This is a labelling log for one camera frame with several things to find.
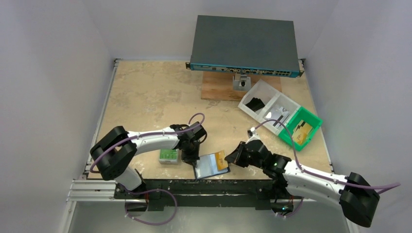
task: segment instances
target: blue front panel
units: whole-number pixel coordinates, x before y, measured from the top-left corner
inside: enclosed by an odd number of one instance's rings
[[[238,74],[256,74],[267,76],[280,76],[296,78],[299,75],[299,70],[263,70],[250,67],[224,67],[217,65],[203,65],[203,64],[190,64],[191,70],[198,71],[214,71],[225,73],[238,73]]]

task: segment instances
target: tabletop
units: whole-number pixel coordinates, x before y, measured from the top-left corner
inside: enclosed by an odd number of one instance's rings
[[[281,77],[282,93],[316,113],[305,74],[300,78]],[[202,72],[187,70],[185,62],[120,61],[98,135],[100,140],[112,128],[122,125],[127,131],[158,130],[172,124],[187,124],[198,112],[206,116],[203,127],[207,139],[200,155],[224,150],[230,154],[240,141],[246,141],[247,130],[258,125],[238,108],[237,101],[202,100]],[[264,145],[272,152],[293,158],[292,148],[264,127],[258,129]],[[177,165],[158,161],[160,151],[139,154],[130,165],[145,179],[194,179],[192,166],[179,159]],[[311,142],[297,152],[303,165],[331,172],[322,136],[318,130]],[[101,179],[89,173],[89,179]],[[230,164],[230,172],[209,179],[268,179],[261,169]]]

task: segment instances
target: plastic container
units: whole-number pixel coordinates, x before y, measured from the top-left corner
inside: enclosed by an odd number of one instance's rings
[[[249,107],[246,106],[252,98],[261,99],[265,106],[256,112],[251,110]],[[272,110],[272,108],[283,107],[289,112],[287,118],[285,118],[283,124],[288,127],[288,129],[293,134],[293,130],[295,127],[300,123],[301,120],[305,121],[307,124],[312,126],[312,130],[310,131],[309,135],[307,135],[306,140],[299,145],[295,142],[296,150],[300,151],[303,149],[313,138],[313,135],[319,129],[322,124],[322,120],[309,112],[304,107],[297,104],[295,101],[291,100],[289,97],[284,95],[283,93],[276,90],[271,85],[267,84],[263,80],[259,80],[240,101],[238,107],[242,109],[245,113],[255,119],[257,122],[262,123],[266,121],[266,116]],[[274,122],[268,122],[263,125],[265,128],[270,130],[275,135],[278,135],[281,139],[283,139],[289,145],[292,145],[291,139],[286,132],[286,130],[280,125],[276,124],[274,126]]]

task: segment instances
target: black item in bin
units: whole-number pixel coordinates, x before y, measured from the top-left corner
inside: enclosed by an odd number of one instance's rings
[[[262,102],[261,99],[258,99],[255,97],[253,97],[252,100],[245,105],[246,107],[250,108],[254,112],[256,112],[259,109],[262,109],[265,106],[265,104]]]

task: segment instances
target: gray floor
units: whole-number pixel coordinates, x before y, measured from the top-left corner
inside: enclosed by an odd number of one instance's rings
[[[124,217],[123,203],[81,203],[76,208],[71,233],[348,233],[341,211],[310,201],[304,202],[298,214],[282,220],[271,211],[254,208],[179,207],[175,218],[163,226],[147,226]],[[173,212],[147,212],[147,221],[163,221]]]

